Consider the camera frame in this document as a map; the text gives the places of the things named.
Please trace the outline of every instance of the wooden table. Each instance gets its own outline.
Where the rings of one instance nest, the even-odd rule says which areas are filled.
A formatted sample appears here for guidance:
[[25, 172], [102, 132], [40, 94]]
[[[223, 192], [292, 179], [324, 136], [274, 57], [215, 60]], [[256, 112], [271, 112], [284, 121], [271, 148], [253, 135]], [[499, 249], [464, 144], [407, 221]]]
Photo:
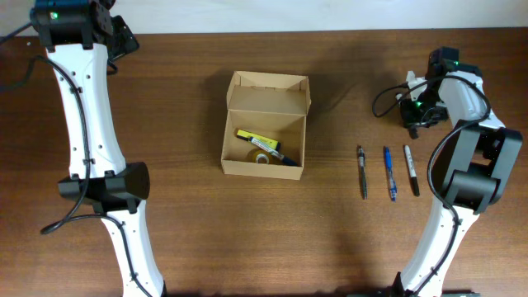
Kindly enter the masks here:
[[[149, 167], [148, 229], [168, 290], [292, 294], [391, 285], [425, 227], [427, 161], [450, 124], [411, 140], [397, 111], [372, 116], [374, 95], [403, 82], [408, 70], [425, 73], [428, 54], [449, 45], [482, 69], [498, 117], [527, 136], [527, 36], [528, 29], [140, 35], [140, 51], [118, 61], [108, 87], [123, 154]], [[35, 38], [5, 44], [2, 84], [21, 78], [27, 60], [42, 53]], [[301, 181], [222, 173], [225, 93], [234, 70], [309, 75], [313, 105]], [[367, 201], [358, 183], [358, 144], [367, 160]], [[419, 198], [408, 182], [404, 144], [413, 152]], [[384, 145], [393, 149], [396, 203], [387, 191]], [[445, 289], [526, 294], [527, 148], [502, 200], [465, 237]], [[39, 235], [72, 206], [56, 186], [68, 162], [57, 82], [39, 65], [27, 86], [0, 94], [0, 295], [122, 293], [101, 223]]]

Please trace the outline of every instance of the blue pen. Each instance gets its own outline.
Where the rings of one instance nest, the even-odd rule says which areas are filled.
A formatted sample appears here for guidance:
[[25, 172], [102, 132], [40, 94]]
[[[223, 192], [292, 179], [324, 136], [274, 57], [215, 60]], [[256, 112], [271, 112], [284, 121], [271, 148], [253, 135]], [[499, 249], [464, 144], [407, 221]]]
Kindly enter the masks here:
[[394, 177], [393, 177], [393, 161], [390, 157], [389, 148], [384, 147], [384, 153], [385, 153], [385, 166], [387, 167], [387, 173], [389, 174], [390, 200], [392, 200], [393, 202], [396, 202], [396, 194], [398, 193], [398, 189], [396, 189], [396, 181], [394, 181]]

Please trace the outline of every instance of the open box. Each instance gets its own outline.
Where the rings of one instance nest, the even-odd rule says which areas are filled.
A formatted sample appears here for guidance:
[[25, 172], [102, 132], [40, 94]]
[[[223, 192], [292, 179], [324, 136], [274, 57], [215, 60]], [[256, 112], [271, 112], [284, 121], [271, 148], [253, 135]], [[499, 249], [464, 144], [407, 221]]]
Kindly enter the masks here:
[[[227, 94], [222, 168], [225, 174], [299, 180], [304, 169], [306, 115], [310, 107], [308, 77], [297, 75], [234, 73]], [[237, 129], [280, 141], [280, 153], [296, 161], [292, 167], [251, 161], [258, 148], [236, 137]]]

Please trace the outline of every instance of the robotic arm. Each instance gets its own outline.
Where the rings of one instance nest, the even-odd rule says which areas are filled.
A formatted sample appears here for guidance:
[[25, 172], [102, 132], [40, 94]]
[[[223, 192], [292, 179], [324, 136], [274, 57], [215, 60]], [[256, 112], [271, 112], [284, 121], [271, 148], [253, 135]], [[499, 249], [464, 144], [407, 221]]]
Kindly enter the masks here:
[[[463, 78], [482, 92], [482, 74], [475, 66], [460, 64], [457, 49], [432, 52], [428, 66], [424, 78], [408, 73], [409, 97], [398, 97], [404, 126], [412, 137], [417, 137], [417, 127], [428, 128], [448, 115], [455, 128], [485, 115], [486, 103], [470, 85], [450, 78]], [[463, 128], [446, 140], [432, 166], [431, 180], [445, 202], [453, 206], [458, 220], [433, 196], [422, 239], [411, 261], [398, 273], [392, 296], [441, 295], [444, 277], [462, 239], [480, 214], [501, 198], [521, 145], [521, 134], [507, 129], [493, 111], [478, 125]], [[476, 153], [487, 160], [485, 164], [472, 161]]]
[[[39, 32], [48, 59], [66, 72], [77, 88], [75, 92], [68, 79], [55, 69], [70, 144], [70, 174], [59, 182], [59, 192], [77, 200], [82, 196], [83, 182], [89, 179], [84, 202], [97, 214], [121, 222], [118, 225], [102, 219], [120, 266], [123, 296], [164, 296], [166, 288], [154, 261], [145, 220], [149, 171], [144, 163], [125, 162], [111, 118], [106, 66], [139, 48], [123, 19], [110, 17], [113, 4], [110, 0], [37, 0], [31, 10], [31, 24]], [[85, 128], [77, 95], [84, 110]], [[85, 159], [84, 129], [89, 160]], [[88, 176], [86, 162], [90, 163]]]

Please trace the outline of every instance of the white wall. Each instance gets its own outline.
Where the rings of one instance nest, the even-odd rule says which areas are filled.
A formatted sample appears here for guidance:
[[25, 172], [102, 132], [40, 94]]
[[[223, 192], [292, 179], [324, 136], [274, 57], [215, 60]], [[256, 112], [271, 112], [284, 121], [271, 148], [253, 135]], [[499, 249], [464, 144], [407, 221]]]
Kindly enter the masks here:
[[[34, 0], [0, 0], [0, 35]], [[528, 26], [527, 0], [117, 0], [134, 33]]]

